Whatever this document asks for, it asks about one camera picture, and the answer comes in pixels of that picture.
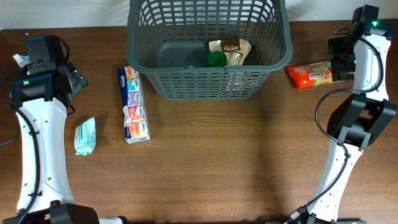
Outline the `red spaghetti package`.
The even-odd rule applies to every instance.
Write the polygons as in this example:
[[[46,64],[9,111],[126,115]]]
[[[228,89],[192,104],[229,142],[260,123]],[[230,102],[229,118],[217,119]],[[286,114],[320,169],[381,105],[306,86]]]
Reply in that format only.
[[[338,70],[332,61],[323,61],[307,65],[288,66],[289,75],[298,89],[354,80],[355,71]]]

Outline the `light green wet wipes pack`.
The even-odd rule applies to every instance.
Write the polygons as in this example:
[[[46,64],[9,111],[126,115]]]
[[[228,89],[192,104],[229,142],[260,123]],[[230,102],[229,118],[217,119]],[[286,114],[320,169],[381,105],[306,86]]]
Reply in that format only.
[[[96,122],[91,117],[75,129],[75,154],[85,156],[91,154],[96,146]]]

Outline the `Kleenex tissue multipack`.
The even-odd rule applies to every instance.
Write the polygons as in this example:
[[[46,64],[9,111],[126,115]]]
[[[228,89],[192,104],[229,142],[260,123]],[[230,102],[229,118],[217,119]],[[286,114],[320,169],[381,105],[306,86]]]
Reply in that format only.
[[[124,137],[128,144],[150,140],[140,73],[130,66],[117,69],[123,103]]]

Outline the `beige snack bag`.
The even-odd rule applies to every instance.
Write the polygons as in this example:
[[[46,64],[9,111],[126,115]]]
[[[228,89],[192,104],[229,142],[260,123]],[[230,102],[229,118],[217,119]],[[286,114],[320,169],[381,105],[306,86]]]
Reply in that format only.
[[[213,40],[208,43],[210,52],[222,51],[227,56],[226,66],[243,65],[251,51],[251,43],[244,39]]]

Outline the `grey plastic shopping basket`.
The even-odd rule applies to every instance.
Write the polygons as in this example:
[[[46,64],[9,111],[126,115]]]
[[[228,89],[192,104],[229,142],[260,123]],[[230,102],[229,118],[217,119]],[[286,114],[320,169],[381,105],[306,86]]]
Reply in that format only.
[[[246,99],[293,48],[284,0],[131,0],[126,60],[168,100]]]

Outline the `green lid jar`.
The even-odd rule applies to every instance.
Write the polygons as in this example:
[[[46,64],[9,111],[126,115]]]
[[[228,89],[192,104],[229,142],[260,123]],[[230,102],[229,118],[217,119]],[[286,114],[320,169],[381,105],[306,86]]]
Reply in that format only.
[[[228,59],[222,51],[212,51],[208,54],[206,61],[209,67],[223,68],[227,65]]]

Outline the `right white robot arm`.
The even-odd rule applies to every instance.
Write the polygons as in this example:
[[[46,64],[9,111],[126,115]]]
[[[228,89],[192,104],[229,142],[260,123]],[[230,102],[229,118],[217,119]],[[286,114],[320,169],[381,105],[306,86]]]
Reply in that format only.
[[[355,163],[392,121],[397,105],[386,91],[386,58],[393,26],[378,19],[379,9],[365,4],[353,13],[351,24],[329,39],[334,57],[354,59],[350,96],[331,114],[327,161],[313,197],[290,215],[287,223],[338,223],[338,209]]]

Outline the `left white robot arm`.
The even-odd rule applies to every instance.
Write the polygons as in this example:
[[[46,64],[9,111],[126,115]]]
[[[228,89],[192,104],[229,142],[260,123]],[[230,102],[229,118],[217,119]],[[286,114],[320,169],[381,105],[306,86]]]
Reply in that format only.
[[[99,223],[91,207],[75,204],[68,183],[64,130],[71,97],[84,86],[56,35],[25,40],[29,63],[10,88],[22,139],[22,187],[17,215],[3,223]]]

